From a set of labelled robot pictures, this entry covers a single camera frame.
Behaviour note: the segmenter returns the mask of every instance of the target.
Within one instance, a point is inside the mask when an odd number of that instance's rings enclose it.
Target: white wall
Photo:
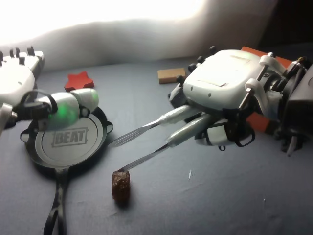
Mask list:
[[[44,52],[45,70],[49,71],[201,55],[207,53],[211,45],[218,49],[256,47],[278,0],[167,0],[171,1],[176,5],[167,5],[166,1],[158,5],[156,1],[152,6],[128,4],[123,7],[121,4],[119,8],[111,9],[95,2],[89,8],[81,6],[79,11],[69,4],[63,8],[42,7],[45,10],[28,21],[25,14],[20,16],[13,28],[8,27],[11,23],[7,21],[6,30],[2,30],[0,35],[0,49],[8,55],[10,47],[26,50],[27,46],[33,45],[35,50]],[[199,9],[188,5],[193,1]],[[114,11],[123,9],[125,15],[138,7],[140,11],[130,14],[127,19],[114,20]],[[101,12],[103,16],[110,12],[111,19],[95,17],[84,21],[87,15],[100,16]],[[53,30],[62,27],[62,22],[69,27]],[[91,23],[74,25],[76,22]],[[19,34],[12,39],[8,37],[10,32],[19,30],[22,32],[20,38]]]

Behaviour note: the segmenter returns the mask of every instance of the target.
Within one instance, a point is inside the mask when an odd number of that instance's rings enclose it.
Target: metal tongs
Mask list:
[[[174,124],[177,123],[178,121],[184,120],[186,118],[190,118],[201,111],[193,108],[189,105],[183,105],[181,107],[178,107],[164,115],[162,115],[158,120],[155,120],[153,122],[150,122],[147,125],[144,125],[136,130],[133,130],[116,140],[114,140],[112,143],[109,144],[110,147],[118,147],[123,144],[128,143],[129,141],[137,138],[138,136],[142,135],[146,131],[158,126],[158,125],[166,125],[166,124]],[[159,153],[165,151],[169,147],[173,148],[189,138],[195,136],[196,134],[200,133],[204,129],[206,129],[208,126],[214,124],[217,121],[216,117],[213,117],[212,115],[209,114],[202,114],[200,117],[192,120],[188,124],[186,124],[184,127],[180,128],[173,134],[171,134],[167,139],[166,139],[166,144],[162,146],[161,148],[157,149],[153,153],[150,153],[126,166],[123,168],[119,169],[118,171],[127,171],[135,166],[145,162],[146,160],[158,155]]]

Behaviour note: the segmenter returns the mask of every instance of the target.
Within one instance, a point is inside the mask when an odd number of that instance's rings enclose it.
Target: brown cube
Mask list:
[[[112,196],[116,201],[127,201],[131,195],[129,171],[115,171],[112,174]]]
[[[159,84],[163,83],[175,83],[177,82],[176,78],[178,75],[183,76],[183,78],[186,78],[186,73],[184,68],[179,69],[170,69],[170,70],[158,70],[158,82]]]

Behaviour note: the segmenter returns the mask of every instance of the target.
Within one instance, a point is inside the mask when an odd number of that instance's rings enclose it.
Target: red star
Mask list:
[[[69,92],[81,88],[93,88],[93,80],[88,77],[86,71],[81,72],[80,74],[69,74],[68,82],[65,84],[64,89]]]

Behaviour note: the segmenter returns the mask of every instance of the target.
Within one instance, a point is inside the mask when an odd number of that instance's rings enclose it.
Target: tabletop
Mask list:
[[[160,85],[157,70],[186,68],[192,62],[186,58],[57,71],[42,74],[38,87],[48,93],[63,91],[69,73],[87,71],[99,93],[99,107],[114,124],[110,141],[170,111],[167,94],[175,84]],[[28,124],[4,131],[0,140],[4,235],[42,234],[54,199],[54,179],[34,166],[19,139]],[[112,173],[161,147],[183,125],[156,127],[128,144],[105,149],[91,166],[70,170],[67,234],[313,233],[311,144],[287,157],[280,142],[261,133],[249,146],[228,146],[225,152],[194,139],[168,149],[130,171],[130,202],[117,205]]]

